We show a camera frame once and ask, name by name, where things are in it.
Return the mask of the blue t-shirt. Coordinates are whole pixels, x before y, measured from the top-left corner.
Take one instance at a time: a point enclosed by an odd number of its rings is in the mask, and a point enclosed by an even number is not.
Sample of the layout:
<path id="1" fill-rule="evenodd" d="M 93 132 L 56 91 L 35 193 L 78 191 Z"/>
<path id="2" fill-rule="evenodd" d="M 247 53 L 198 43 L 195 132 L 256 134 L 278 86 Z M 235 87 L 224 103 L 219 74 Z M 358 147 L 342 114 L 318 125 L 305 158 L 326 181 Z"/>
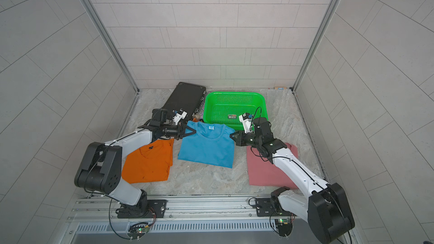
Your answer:
<path id="1" fill-rule="evenodd" d="M 235 142 L 229 137 L 235 130 L 224 124 L 189 121 L 196 134 L 182 139 L 179 160 L 232 168 Z"/>

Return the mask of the orange t-shirt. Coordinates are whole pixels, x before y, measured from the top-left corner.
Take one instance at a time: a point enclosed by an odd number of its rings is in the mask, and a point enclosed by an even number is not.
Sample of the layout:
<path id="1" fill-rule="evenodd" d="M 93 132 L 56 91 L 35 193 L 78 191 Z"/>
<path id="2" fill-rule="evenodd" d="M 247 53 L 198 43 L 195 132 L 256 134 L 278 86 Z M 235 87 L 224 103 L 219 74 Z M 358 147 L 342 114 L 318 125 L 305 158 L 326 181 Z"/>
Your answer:
<path id="1" fill-rule="evenodd" d="M 167 181 L 173 165 L 174 139 L 157 140 L 132 152 L 122 170 L 123 179 L 130 183 Z"/>

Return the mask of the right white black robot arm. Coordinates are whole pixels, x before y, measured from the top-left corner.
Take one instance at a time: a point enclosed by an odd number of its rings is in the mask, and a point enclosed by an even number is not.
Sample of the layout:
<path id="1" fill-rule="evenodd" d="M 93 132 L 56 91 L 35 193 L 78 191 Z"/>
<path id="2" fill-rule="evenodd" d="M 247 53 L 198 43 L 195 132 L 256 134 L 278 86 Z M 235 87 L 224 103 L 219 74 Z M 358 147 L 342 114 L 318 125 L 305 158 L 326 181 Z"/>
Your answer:
<path id="1" fill-rule="evenodd" d="M 271 123 L 265 117 L 240 115 L 243 130 L 230 134 L 237 146 L 250 146 L 264 162 L 284 172 L 298 187 L 301 195 L 280 188 L 271 195 L 271 205 L 278 214 L 290 212 L 306 221 L 322 244 L 329 244 L 348 234 L 355 221 L 343 187 L 329 184 L 302 164 L 291 149 L 274 137 Z"/>

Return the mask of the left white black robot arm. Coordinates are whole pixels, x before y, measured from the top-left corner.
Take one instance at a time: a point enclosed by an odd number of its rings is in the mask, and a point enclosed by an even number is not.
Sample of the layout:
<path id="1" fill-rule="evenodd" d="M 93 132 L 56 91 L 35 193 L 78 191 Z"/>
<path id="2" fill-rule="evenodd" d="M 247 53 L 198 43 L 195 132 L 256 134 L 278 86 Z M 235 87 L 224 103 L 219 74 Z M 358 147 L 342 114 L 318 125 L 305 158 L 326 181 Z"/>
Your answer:
<path id="1" fill-rule="evenodd" d="M 88 193 L 101 193 L 124 207 L 146 209 L 147 193 L 122 178 L 122 160 L 158 139 L 179 140 L 195 134 L 196 131 L 187 126 L 186 111 L 176 111 L 171 120 L 168 114 L 163 108 L 154 109 L 151 119 L 134 132 L 109 142 L 89 144 L 75 175 L 75 186 Z"/>

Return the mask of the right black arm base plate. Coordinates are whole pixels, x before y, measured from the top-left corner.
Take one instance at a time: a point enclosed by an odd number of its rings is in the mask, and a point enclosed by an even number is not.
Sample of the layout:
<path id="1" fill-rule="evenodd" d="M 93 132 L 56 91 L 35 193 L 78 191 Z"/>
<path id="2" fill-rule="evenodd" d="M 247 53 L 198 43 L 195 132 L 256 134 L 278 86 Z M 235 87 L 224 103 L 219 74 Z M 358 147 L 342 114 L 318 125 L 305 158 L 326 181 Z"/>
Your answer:
<path id="1" fill-rule="evenodd" d="M 253 208 L 258 217 L 280 216 L 281 209 L 278 201 L 273 198 L 254 198 Z"/>

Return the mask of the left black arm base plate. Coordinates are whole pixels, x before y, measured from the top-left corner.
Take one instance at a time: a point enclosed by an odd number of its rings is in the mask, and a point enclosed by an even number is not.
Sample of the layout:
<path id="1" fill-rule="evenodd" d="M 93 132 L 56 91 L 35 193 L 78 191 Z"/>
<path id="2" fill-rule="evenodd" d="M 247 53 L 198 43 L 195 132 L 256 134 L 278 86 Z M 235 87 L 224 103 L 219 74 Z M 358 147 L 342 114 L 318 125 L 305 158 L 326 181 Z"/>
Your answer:
<path id="1" fill-rule="evenodd" d="M 119 209 L 116 209 L 118 219 L 144 219 L 144 218 L 163 218 L 167 200 L 156 199 L 140 201 L 135 206 L 121 204 Z"/>

